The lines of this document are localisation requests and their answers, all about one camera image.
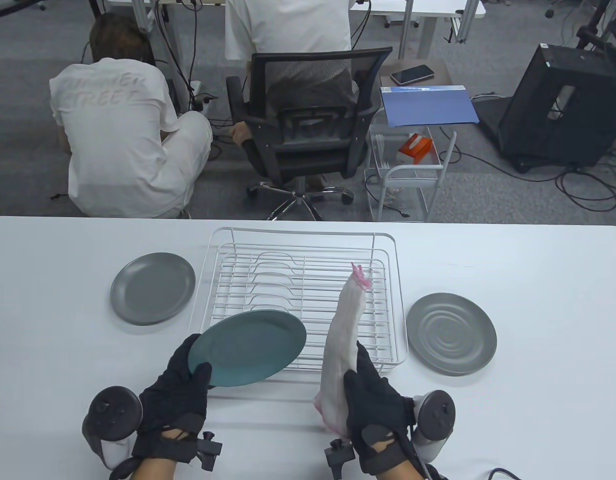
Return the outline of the person's left hand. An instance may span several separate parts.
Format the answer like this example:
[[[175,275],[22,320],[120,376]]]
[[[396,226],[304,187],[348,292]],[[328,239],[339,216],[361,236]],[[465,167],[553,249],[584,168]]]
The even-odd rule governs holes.
[[[186,338],[166,370],[139,395],[143,416],[132,451],[134,458],[189,463],[196,457],[212,375],[207,362],[190,371],[189,352],[199,337],[197,333]]]

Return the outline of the person's right hand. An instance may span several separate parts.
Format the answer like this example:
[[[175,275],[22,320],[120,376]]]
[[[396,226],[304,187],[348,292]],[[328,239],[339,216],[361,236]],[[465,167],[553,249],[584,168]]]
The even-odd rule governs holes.
[[[406,401],[378,374],[365,347],[356,347],[356,369],[343,377],[347,436],[362,472],[378,477],[410,462]]]

